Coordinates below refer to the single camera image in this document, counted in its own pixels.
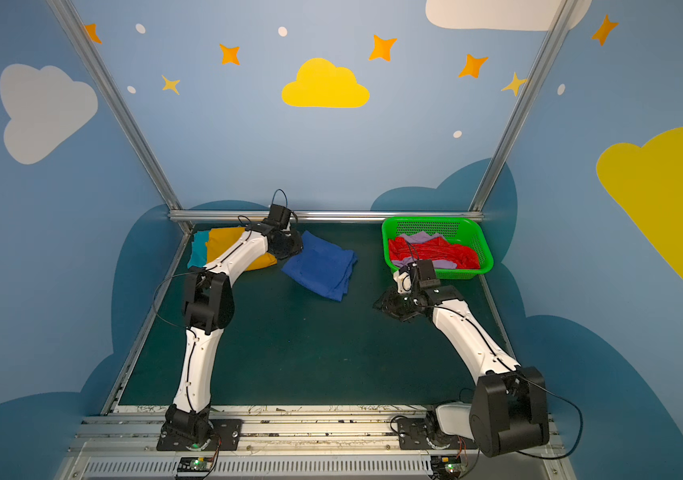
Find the blue printed t-shirt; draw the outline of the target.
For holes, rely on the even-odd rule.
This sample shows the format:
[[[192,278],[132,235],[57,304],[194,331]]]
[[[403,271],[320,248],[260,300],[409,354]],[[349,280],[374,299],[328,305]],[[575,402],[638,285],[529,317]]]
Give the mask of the blue printed t-shirt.
[[[281,271],[302,287],[336,302],[349,292],[357,254],[305,231],[303,250],[291,257]]]

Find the green plastic laundry basket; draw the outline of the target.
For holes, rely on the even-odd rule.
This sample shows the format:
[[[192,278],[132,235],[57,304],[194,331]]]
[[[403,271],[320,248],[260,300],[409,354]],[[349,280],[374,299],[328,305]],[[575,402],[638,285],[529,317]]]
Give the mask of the green plastic laundry basket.
[[[461,244],[475,250],[481,260],[479,270],[448,270],[437,269],[437,277],[450,280],[469,280],[477,275],[489,273],[495,260],[485,240],[485,234],[481,226],[473,220],[465,218],[446,217],[393,217],[385,220],[381,225],[383,236],[383,255],[387,266],[392,272],[397,271],[399,266],[393,265],[389,260],[389,246],[387,241],[403,236],[413,243],[425,242],[431,238],[442,237],[452,244]]]

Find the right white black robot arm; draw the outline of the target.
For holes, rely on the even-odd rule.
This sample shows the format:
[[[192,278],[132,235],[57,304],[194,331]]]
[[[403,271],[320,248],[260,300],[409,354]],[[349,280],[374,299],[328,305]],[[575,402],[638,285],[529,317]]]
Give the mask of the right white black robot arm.
[[[549,398],[543,374],[523,367],[491,338],[453,286],[409,291],[391,287],[373,307],[399,321],[425,316],[451,342],[475,382],[473,399],[443,403],[425,420],[425,436],[437,448],[453,437],[468,439],[488,458],[529,452],[551,439]]]

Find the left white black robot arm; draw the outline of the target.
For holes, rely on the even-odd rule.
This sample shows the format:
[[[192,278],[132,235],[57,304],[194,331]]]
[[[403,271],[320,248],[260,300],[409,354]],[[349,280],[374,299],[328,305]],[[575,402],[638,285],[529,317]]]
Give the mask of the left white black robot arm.
[[[301,249],[295,228],[263,220],[247,226],[233,246],[185,279],[185,352],[179,386],[160,430],[159,451],[215,448],[218,435],[210,423],[210,384],[218,344],[235,314],[233,285],[264,254],[283,260]]]

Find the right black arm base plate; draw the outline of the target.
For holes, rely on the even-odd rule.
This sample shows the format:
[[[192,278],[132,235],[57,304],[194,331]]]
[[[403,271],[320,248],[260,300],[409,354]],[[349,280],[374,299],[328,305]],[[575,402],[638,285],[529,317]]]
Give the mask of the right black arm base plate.
[[[477,450],[473,440],[443,432],[433,414],[423,418],[397,415],[389,421],[389,428],[401,450]]]

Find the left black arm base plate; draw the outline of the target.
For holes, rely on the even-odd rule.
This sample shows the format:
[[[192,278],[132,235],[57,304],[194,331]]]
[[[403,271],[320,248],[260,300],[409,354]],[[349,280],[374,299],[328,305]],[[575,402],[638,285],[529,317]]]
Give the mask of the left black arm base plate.
[[[234,451],[239,444],[242,421],[239,419],[193,419],[191,424],[165,422],[160,430],[157,451],[213,452]]]

